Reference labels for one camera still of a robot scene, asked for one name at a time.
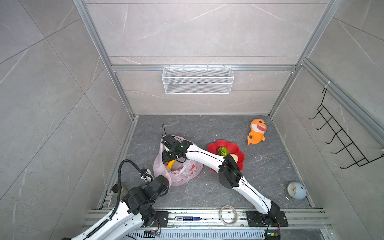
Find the pink plastic bag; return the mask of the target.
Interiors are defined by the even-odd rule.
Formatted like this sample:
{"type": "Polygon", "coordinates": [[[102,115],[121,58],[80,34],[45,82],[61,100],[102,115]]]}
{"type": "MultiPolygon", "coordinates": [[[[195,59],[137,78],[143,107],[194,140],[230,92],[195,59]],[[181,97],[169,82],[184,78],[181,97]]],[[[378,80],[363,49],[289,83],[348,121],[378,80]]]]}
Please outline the pink plastic bag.
{"type": "MultiPolygon", "coordinates": [[[[178,136],[174,136],[174,137],[180,142],[185,140],[182,137],[178,137],[178,136]]],[[[153,170],[156,177],[159,175],[166,177],[169,180],[171,186],[181,186],[187,183],[188,181],[195,178],[202,171],[204,167],[203,164],[197,161],[193,161],[188,158],[186,159],[180,158],[176,160],[176,162],[172,167],[172,170],[170,170],[167,168],[167,163],[163,164],[162,162],[162,153],[164,150],[165,150],[165,147],[161,141],[159,153],[154,161],[153,170]]]]}

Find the green fake avocado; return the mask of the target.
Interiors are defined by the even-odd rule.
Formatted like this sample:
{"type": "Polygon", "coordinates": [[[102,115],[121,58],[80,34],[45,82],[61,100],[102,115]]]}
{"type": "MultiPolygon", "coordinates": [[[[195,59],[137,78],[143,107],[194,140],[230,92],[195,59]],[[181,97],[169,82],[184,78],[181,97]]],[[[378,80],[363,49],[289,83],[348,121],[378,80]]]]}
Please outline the green fake avocado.
{"type": "Polygon", "coordinates": [[[217,150],[217,154],[222,157],[226,157],[229,155],[229,151],[226,147],[220,147],[217,150]]]}

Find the red flower-shaped plate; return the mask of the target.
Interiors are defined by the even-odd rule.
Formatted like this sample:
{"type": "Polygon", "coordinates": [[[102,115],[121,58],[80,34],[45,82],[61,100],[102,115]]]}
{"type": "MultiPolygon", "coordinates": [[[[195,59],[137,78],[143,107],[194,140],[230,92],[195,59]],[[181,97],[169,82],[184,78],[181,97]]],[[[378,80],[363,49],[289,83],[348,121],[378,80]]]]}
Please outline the red flower-shaped plate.
{"type": "Polygon", "coordinates": [[[244,153],[240,150],[239,146],[235,143],[230,143],[225,140],[219,140],[217,142],[211,143],[207,147],[207,151],[212,153],[212,154],[218,154],[219,148],[224,147],[228,150],[229,155],[236,155],[238,160],[237,160],[237,165],[240,168],[240,171],[244,169],[244,162],[245,162],[245,155],[244,153]]]}

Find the peach fake fruit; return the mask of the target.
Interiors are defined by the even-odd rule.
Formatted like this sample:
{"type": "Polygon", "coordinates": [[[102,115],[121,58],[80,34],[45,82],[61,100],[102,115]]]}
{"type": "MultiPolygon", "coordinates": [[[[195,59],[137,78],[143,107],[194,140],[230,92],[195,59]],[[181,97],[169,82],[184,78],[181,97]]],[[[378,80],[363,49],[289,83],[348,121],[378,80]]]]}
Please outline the peach fake fruit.
{"type": "Polygon", "coordinates": [[[235,154],[230,154],[230,156],[234,159],[234,161],[237,163],[239,161],[239,157],[235,154]]]}

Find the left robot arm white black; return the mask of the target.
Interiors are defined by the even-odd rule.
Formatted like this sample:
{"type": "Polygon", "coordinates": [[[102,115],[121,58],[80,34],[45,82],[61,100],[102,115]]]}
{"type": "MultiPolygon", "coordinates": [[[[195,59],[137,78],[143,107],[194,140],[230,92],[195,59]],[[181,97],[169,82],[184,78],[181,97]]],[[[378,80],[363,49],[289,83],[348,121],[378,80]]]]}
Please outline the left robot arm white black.
{"type": "Polygon", "coordinates": [[[73,239],[119,240],[140,227],[150,226],[156,218],[153,204],[168,192],[168,188],[168,179],[159,175],[149,184],[130,189],[117,208],[73,239]]]}

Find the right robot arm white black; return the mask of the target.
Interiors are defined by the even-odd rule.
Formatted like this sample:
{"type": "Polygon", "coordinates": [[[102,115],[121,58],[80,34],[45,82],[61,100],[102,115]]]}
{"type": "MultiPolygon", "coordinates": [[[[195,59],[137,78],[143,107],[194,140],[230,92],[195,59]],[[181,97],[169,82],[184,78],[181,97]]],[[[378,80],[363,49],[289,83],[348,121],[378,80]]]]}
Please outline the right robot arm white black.
{"type": "Polygon", "coordinates": [[[219,174],[219,182],[228,189],[233,189],[244,196],[254,207],[259,214],[276,220],[280,207],[270,199],[259,193],[243,176],[231,156],[219,156],[212,154],[199,148],[190,141],[183,140],[179,142],[172,135],[165,135],[162,138],[162,144],[165,147],[163,159],[166,161],[184,158],[187,160],[197,161],[219,174]]]}

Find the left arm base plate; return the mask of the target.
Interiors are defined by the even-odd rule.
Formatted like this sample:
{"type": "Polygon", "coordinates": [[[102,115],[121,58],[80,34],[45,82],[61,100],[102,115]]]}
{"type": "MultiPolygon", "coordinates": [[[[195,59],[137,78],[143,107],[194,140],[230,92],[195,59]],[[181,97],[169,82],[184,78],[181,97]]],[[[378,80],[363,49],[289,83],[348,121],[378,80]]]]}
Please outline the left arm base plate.
{"type": "Polygon", "coordinates": [[[169,214],[170,212],[168,211],[156,212],[156,215],[153,217],[153,219],[150,219],[148,227],[157,228],[160,226],[160,228],[166,228],[168,226],[169,214]]]}

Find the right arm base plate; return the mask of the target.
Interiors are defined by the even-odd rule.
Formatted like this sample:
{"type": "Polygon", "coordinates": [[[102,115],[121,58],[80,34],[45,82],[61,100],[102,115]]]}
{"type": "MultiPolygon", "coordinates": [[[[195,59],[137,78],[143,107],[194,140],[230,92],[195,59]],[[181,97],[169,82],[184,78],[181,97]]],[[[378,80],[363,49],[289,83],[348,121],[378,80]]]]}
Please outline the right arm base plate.
{"type": "Polygon", "coordinates": [[[288,227],[289,223],[283,211],[278,214],[260,214],[257,211],[246,211],[249,227],[288,227]]]}

